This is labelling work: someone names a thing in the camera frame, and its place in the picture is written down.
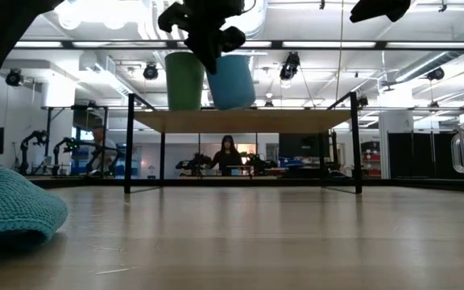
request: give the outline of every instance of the long dark hair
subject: long dark hair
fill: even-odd
[[[230,143],[230,154],[239,154],[238,149],[236,149],[235,144],[234,144],[234,138],[230,135],[225,135],[222,140],[222,153],[225,153],[225,141],[228,141]]]

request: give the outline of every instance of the computer monitor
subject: computer monitor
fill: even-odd
[[[323,157],[329,157],[329,136],[323,134]],[[320,157],[319,135],[279,134],[279,157]]]

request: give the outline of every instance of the woman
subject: woman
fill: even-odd
[[[241,154],[239,154],[238,149],[235,148],[232,136],[227,135],[223,137],[222,149],[214,156],[210,168],[214,168],[216,164],[219,164],[219,170],[222,172],[223,176],[231,175],[232,168],[229,168],[229,166],[242,165]]]

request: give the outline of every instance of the green cup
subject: green cup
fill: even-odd
[[[166,56],[169,110],[199,110],[203,89],[203,64],[191,52]]]

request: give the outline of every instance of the security camera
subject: security camera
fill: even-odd
[[[21,69],[12,68],[10,73],[6,76],[5,82],[9,86],[20,87],[24,83],[23,75],[21,75]]]
[[[367,98],[367,96],[361,96],[358,99],[358,105],[360,107],[362,107],[362,108],[368,106],[368,98]]]
[[[280,80],[289,81],[296,73],[298,73],[298,67],[300,66],[300,57],[298,52],[289,52],[286,62],[280,70]]]
[[[146,69],[143,72],[145,79],[151,81],[159,77],[159,70],[157,69],[156,63],[146,64]]]
[[[443,77],[445,77],[445,71],[442,68],[436,68],[432,72],[428,73],[427,76],[425,76],[428,80],[441,80]]]

